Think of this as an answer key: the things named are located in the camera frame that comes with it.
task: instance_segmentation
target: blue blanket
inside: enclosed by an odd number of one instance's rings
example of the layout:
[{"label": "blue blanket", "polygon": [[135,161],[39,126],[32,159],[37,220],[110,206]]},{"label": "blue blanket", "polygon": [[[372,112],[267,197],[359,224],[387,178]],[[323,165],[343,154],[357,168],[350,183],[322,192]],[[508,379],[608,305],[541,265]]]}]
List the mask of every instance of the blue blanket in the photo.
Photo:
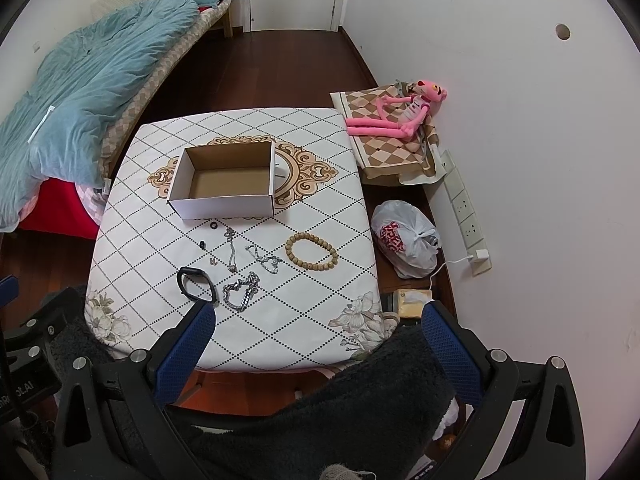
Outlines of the blue blanket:
[{"label": "blue blanket", "polygon": [[73,31],[47,54],[0,124],[0,232],[16,228],[47,177],[102,187],[97,162],[107,127],[197,15],[194,0],[147,0]]}]

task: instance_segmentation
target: small box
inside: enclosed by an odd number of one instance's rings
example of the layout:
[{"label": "small box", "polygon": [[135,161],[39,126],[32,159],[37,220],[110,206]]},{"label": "small box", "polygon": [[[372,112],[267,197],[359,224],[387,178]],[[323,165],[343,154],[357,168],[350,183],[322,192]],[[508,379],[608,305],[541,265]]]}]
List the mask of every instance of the small box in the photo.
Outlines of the small box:
[{"label": "small box", "polygon": [[167,200],[183,220],[271,217],[274,161],[274,142],[185,148]]},{"label": "small box", "polygon": [[420,319],[424,305],[432,299],[430,290],[399,288],[394,292],[394,311],[400,319]]}]

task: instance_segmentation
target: black ring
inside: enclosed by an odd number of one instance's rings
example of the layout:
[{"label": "black ring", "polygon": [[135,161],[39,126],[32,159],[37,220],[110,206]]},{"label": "black ring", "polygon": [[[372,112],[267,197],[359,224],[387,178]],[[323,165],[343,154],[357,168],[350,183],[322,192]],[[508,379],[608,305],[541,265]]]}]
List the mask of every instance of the black ring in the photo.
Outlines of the black ring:
[{"label": "black ring", "polygon": [[[199,298],[197,296],[194,296],[193,294],[189,294],[187,292],[187,289],[184,288],[184,283],[182,282],[182,277],[183,276],[201,276],[205,280],[207,280],[207,283],[209,283],[209,288],[211,289],[211,299],[207,300],[206,298]],[[211,280],[209,279],[209,276],[207,275],[207,273],[204,270],[196,269],[195,267],[180,267],[180,270],[178,271],[176,279],[178,280],[178,287],[180,287],[180,292],[183,293],[191,301],[195,302],[195,301],[198,301],[198,300],[204,300],[204,301],[210,301],[211,303],[217,303],[218,302],[218,295],[216,293],[216,287],[213,285],[213,283],[211,283]]]}]

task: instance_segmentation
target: electrical outlet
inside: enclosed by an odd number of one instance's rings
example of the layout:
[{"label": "electrical outlet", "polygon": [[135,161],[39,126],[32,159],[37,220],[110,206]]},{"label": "electrical outlet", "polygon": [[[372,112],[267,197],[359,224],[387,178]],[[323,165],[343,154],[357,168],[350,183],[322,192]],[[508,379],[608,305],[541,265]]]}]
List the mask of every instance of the electrical outlet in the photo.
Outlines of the electrical outlet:
[{"label": "electrical outlet", "polygon": [[[468,250],[466,250],[466,253],[469,256],[474,256],[476,254],[476,251],[479,251],[480,249],[487,249],[487,246],[484,240],[480,240],[477,244],[469,247]],[[478,263],[469,262],[469,263],[471,264],[471,273],[474,276],[477,276],[478,274],[482,274],[483,272],[487,272],[489,269],[493,267],[491,264],[491,256],[489,256],[489,259],[485,260],[484,262],[478,262]]]},{"label": "electrical outlet", "polygon": [[442,152],[440,160],[442,161],[442,167],[447,172],[447,174],[456,169],[456,165],[453,163],[453,159],[451,158],[451,153],[449,153],[449,150],[444,150]]},{"label": "electrical outlet", "polygon": [[462,184],[458,168],[454,168],[451,173],[444,177],[444,187],[447,188],[450,200],[453,200],[463,189],[465,189],[465,185]]},{"label": "electrical outlet", "polygon": [[466,189],[463,189],[460,194],[451,201],[451,205],[453,206],[453,212],[456,214],[459,224],[462,224],[462,222],[469,218],[469,215],[472,215],[474,212]]},{"label": "electrical outlet", "polygon": [[460,223],[460,230],[467,249],[482,240],[482,231],[475,213],[472,213],[469,218]]}]

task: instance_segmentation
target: table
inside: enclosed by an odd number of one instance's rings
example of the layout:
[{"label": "table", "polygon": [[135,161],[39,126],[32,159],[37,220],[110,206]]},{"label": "table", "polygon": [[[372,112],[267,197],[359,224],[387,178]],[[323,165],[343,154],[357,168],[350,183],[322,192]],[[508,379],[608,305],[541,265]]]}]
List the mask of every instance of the table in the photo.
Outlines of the table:
[{"label": "table", "polygon": [[[274,218],[183,221],[166,202],[178,156],[185,147],[227,142],[276,142]],[[238,273],[227,268],[235,233]],[[317,272],[291,263],[284,242],[311,232],[337,248],[340,262]],[[206,243],[206,250],[198,244]],[[245,247],[283,262],[268,273]],[[296,244],[305,261],[325,257]],[[210,258],[217,262],[210,263]],[[150,348],[191,307],[175,275],[182,266],[203,269],[218,295],[249,272],[259,290],[242,313],[216,306],[216,331],[202,370],[291,370],[358,359],[398,324],[382,313],[369,221],[344,120],[327,108],[264,108],[212,112],[144,124],[113,183],[96,241],[85,319],[114,354]],[[188,283],[190,292],[206,288]],[[238,304],[241,289],[231,296]]]}]

